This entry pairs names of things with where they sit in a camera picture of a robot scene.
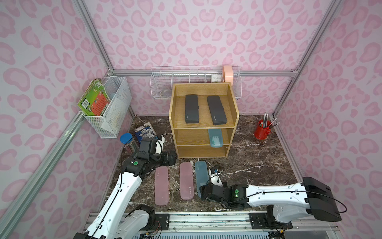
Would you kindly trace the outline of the teal pencil case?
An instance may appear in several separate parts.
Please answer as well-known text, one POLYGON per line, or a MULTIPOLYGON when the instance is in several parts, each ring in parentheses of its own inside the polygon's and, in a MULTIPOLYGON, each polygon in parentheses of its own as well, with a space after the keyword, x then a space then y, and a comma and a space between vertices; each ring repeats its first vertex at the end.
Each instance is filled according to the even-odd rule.
POLYGON ((205 161, 197 161, 195 163, 195 174, 196 174, 196 186, 198 196, 201 198, 201 187, 205 186, 210 178, 207 163, 205 161))
POLYGON ((208 129, 210 146, 213 148, 223 147, 223 136, 222 131, 219 128, 208 129))

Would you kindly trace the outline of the pink pencil case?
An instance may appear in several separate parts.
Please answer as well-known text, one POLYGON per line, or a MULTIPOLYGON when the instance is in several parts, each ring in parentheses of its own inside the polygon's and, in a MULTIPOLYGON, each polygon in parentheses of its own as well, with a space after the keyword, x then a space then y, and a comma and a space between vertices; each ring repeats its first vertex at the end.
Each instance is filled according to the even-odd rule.
POLYGON ((169 171, 167 166, 155 170, 155 204, 164 206, 169 203, 169 171))
POLYGON ((183 200, 194 197, 193 166, 190 162, 180 164, 180 191, 183 200))

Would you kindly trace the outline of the black pencil case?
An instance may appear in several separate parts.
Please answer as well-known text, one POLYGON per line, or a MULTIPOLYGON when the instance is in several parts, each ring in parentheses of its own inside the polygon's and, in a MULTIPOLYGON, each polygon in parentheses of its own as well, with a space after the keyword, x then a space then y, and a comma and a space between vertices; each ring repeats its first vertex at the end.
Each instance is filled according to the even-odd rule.
POLYGON ((227 117, 222 105, 220 96, 213 95, 207 97, 208 106, 213 125, 222 125, 227 123, 227 117))
POLYGON ((185 122, 199 123, 198 95, 186 95, 185 97, 185 122))

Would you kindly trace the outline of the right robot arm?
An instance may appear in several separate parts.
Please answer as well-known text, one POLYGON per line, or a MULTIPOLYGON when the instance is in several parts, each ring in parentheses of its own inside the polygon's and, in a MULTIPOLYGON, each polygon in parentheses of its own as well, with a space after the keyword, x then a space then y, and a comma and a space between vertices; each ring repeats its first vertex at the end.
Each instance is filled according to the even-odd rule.
POLYGON ((287 224, 293 220, 313 216, 324 222, 340 222, 339 201, 326 184, 312 177, 284 186, 213 183, 200 186, 202 200, 219 203, 225 209, 243 210, 267 206, 268 225, 287 224))

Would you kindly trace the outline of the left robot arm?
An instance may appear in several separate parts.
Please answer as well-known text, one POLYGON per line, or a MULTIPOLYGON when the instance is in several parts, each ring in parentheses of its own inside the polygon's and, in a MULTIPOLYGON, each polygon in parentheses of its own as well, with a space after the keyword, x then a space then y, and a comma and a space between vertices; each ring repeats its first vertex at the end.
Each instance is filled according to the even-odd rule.
POLYGON ((136 151, 122 164, 122 173, 96 219, 84 233, 76 233, 75 239, 131 239, 142 229, 150 233, 161 228, 155 219, 153 207, 138 205, 124 216, 132 196, 143 179, 160 166, 173 166, 177 161, 175 151, 162 154, 136 151))

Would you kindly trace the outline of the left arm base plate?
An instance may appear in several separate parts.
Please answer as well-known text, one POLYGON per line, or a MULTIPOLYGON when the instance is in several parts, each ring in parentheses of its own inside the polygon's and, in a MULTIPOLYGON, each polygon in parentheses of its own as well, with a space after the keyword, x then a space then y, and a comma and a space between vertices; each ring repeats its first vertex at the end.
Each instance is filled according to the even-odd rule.
POLYGON ((148 223, 141 231, 153 231, 159 228, 162 231, 169 230, 170 214, 153 214, 149 215, 148 223))

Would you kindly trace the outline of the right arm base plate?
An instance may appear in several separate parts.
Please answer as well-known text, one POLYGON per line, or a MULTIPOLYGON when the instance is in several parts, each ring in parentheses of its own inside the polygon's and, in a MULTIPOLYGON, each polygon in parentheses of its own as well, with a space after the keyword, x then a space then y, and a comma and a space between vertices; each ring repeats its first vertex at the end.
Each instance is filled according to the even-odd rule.
POLYGON ((249 213, 249 220, 253 230, 270 229, 270 230, 288 230, 292 229, 293 225, 289 223, 279 223, 275 220, 268 219, 267 213, 249 213))

